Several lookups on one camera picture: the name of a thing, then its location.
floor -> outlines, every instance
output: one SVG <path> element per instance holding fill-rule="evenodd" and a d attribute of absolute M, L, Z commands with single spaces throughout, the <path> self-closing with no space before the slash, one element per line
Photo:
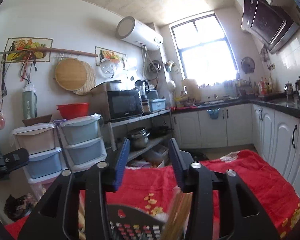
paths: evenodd
<path fill-rule="evenodd" d="M 246 150 L 246 149 L 258 153 L 257 150 L 255 149 L 255 147 L 253 146 L 253 144 L 222 147 L 222 148 L 190 149 L 190 150 L 184 150 L 184 151 L 188 151 L 191 153 L 192 152 L 193 153 L 203 153 L 209 158 L 209 160 L 215 160 L 215 159 L 219 159 L 220 157 L 229 154 L 230 152 L 236 152 L 236 151 Z"/>

cutting board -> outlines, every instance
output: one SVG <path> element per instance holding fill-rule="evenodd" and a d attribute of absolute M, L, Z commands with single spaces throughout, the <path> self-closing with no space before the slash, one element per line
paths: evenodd
<path fill-rule="evenodd" d="M 87 81 L 87 71 L 80 60 L 67 58 L 61 60 L 55 69 L 56 81 L 65 90 L 76 91 Z"/>
<path fill-rule="evenodd" d="M 73 91 L 76 95 L 84 96 L 87 95 L 90 92 L 90 89 L 94 88 L 96 86 L 96 75 L 94 73 L 94 69 L 86 62 L 81 61 L 84 65 L 86 72 L 87 72 L 87 81 L 83 85 L 82 88 L 79 90 Z"/>

red bowl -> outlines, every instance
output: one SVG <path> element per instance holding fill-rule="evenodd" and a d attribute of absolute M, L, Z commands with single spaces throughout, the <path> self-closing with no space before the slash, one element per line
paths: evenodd
<path fill-rule="evenodd" d="M 74 119 L 77 117 L 87 116 L 89 112 L 90 103 L 77 103 L 70 105 L 57 106 L 62 118 Z"/>

bottle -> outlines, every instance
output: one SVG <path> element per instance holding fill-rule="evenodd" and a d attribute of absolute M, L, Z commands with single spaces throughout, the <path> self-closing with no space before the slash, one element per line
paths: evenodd
<path fill-rule="evenodd" d="M 264 95 L 265 83 L 263 81 L 263 77 L 261 77 L 261 81 L 259 82 L 259 94 Z"/>
<path fill-rule="evenodd" d="M 269 82 L 267 81 L 267 78 L 265 78 L 265 94 L 269 93 Z"/>
<path fill-rule="evenodd" d="M 256 82 L 254 82 L 254 88 L 253 88 L 253 92 L 254 92 L 254 94 L 255 94 L 256 96 L 258 96 L 258 95 L 259 95 L 259 89 L 258 89 L 258 87 L 257 87 L 257 84 L 256 84 Z"/>
<path fill-rule="evenodd" d="M 271 76 L 271 73 L 270 73 L 270 77 L 269 77 L 269 93 L 272 93 L 273 92 L 273 80 L 272 80 L 272 76 Z"/>

kitchen sink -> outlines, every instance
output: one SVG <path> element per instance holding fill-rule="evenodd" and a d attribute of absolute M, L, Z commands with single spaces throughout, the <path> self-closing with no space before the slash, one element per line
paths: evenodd
<path fill-rule="evenodd" d="M 201 103 L 199 105 L 197 105 L 198 107 L 203 107 L 203 106 L 207 106 L 207 105 L 215 105 L 215 104 L 219 104 L 219 103 L 223 103 L 225 102 L 225 100 L 215 100 L 215 101 L 208 101 L 208 102 L 204 102 Z"/>
<path fill-rule="evenodd" d="M 223 102 L 225 102 L 225 100 L 209 101 L 209 102 L 205 102 L 203 105 L 207 105 L 207 104 L 218 104 L 218 103 L 223 103 Z"/>

